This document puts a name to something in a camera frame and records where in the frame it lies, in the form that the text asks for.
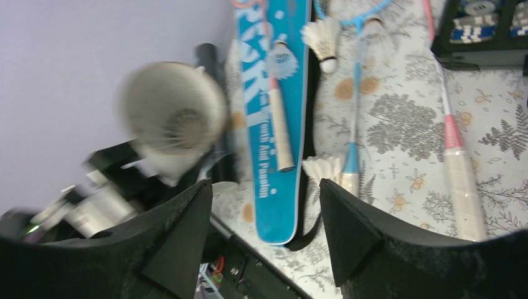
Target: shuttlecock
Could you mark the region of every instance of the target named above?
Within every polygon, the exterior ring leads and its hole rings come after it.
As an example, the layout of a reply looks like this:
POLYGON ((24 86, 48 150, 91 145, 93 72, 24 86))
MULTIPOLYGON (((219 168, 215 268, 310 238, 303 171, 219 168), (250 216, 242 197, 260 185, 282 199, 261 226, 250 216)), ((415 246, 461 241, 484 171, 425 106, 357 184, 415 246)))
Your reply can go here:
POLYGON ((345 155, 342 153, 322 156, 308 157, 303 161, 303 169, 311 179, 318 185, 322 179, 331 179, 340 184, 341 172, 345 163, 345 155))
POLYGON ((321 70, 331 73, 337 69, 337 43, 341 35, 338 20, 328 17, 325 20, 310 22, 301 29, 303 42, 317 55, 321 70))
POLYGON ((267 66, 270 74, 281 80, 292 76, 297 71, 299 62, 283 40, 276 40, 273 50, 268 53, 267 66))
POLYGON ((359 34, 358 55, 363 68, 391 63, 397 48, 379 16, 370 16, 359 34))

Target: plastic shuttlecock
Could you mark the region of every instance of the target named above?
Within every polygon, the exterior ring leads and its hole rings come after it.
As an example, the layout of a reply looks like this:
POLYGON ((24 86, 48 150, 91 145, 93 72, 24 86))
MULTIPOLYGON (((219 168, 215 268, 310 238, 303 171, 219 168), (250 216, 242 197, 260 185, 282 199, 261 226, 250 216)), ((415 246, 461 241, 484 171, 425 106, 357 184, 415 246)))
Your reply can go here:
POLYGON ((338 20, 328 17, 325 20, 310 22, 301 29, 302 40, 317 55, 321 70, 331 73, 337 69, 337 44, 341 35, 338 20))
POLYGON ((268 53, 267 66, 271 75, 281 80, 295 74, 299 62, 293 52, 288 49, 286 43, 277 40, 273 45, 273 50, 268 53))
POLYGON ((391 63, 397 48, 379 16, 371 16, 365 21, 359 34, 358 50, 363 68, 391 63))
POLYGON ((308 157, 303 161, 303 169, 316 184, 319 184, 322 179, 331 179, 336 183, 340 183, 341 172, 345 163, 345 155, 343 153, 322 156, 308 157))

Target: tablecloth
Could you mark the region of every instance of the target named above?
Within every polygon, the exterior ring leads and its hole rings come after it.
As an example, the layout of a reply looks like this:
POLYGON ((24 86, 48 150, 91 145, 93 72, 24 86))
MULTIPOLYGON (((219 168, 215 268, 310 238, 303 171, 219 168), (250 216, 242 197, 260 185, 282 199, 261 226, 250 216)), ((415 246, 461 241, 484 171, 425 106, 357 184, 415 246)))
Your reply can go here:
MULTIPOLYGON (((359 109, 361 199, 396 217, 439 234, 456 237, 453 206, 443 163, 444 112, 440 78, 429 51, 427 22, 419 0, 394 0, 379 13, 397 45, 381 67, 364 68, 359 109)), ((354 16, 368 0, 334 0, 330 13, 354 16)), ((433 1, 438 25, 444 1, 433 1)), ((317 154, 346 151, 352 117, 352 65, 356 34, 345 28, 339 68, 321 77, 315 104, 317 154)), ((225 69, 235 135, 238 191, 215 194, 213 213, 313 298, 341 298, 334 286, 324 229, 299 252, 258 239, 254 226, 253 178, 248 152, 237 41, 225 69)), ((528 84, 521 71, 446 71, 448 93, 471 152, 490 237, 528 229, 528 84)), ((320 209, 317 187, 307 221, 320 209)))

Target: floral tablecloth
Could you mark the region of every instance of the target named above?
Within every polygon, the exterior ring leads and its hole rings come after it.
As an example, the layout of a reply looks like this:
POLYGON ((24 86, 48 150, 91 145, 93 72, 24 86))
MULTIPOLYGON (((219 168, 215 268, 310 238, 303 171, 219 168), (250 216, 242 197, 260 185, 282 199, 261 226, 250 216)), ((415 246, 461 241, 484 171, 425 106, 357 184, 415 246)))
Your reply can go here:
MULTIPOLYGON (((398 45, 387 65, 365 68, 359 110, 361 199, 411 224, 456 237, 443 164, 440 79, 419 0, 394 0, 380 13, 398 45)), ((438 20, 443 1, 432 2, 438 20)), ((368 0, 334 0, 336 17, 353 16, 368 0)), ((317 154, 345 151, 350 133, 352 65, 356 35, 347 28, 337 72, 321 78, 316 97, 317 154)), ((216 194, 213 213, 313 298, 341 298, 334 286, 324 229, 307 248, 290 252, 258 239, 253 215, 253 178, 248 152, 237 43, 226 64, 240 190, 216 194)), ((453 111, 471 151, 490 237, 528 229, 528 84, 521 71, 446 71, 453 111)), ((314 185, 310 191, 316 191, 314 185)), ((318 211, 309 200, 308 221, 318 211)))

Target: racket handle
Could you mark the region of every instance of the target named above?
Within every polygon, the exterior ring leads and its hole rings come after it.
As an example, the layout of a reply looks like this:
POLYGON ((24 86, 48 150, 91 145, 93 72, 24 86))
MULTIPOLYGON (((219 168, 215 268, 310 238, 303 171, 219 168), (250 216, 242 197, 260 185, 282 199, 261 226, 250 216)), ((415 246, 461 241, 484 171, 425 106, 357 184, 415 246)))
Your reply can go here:
POLYGON ((280 89, 270 90, 271 125, 275 136, 275 149, 277 168, 280 172, 287 172, 294 168, 293 155, 291 154, 290 134, 284 113, 284 103, 280 89))
POLYGON ((341 176, 341 187, 359 198, 359 173, 343 173, 341 176))
POLYGON ((458 238, 470 241, 486 240, 482 204, 469 152, 464 147, 446 149, 444 159, 458 238))

